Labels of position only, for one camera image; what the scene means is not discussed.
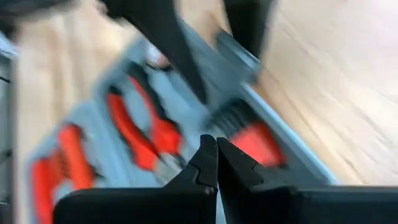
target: hardwood floor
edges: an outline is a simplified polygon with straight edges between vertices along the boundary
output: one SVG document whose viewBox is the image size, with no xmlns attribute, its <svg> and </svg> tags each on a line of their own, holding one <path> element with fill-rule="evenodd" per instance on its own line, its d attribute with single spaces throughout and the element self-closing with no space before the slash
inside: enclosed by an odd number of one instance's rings
<svg viewBox="0 0 398 224">
<path fill-rule="evenodd" d="M 281 0 L 256 91 L 345 184 L 397 184 L 398 3 Z M 21 21 L 16 62 L 18 223 L 27 223 L 24 163 L 139 34 L 94 0 Z M 209 43 L 227 27 L 217 0 L 181 0 Z"/>
</svg>

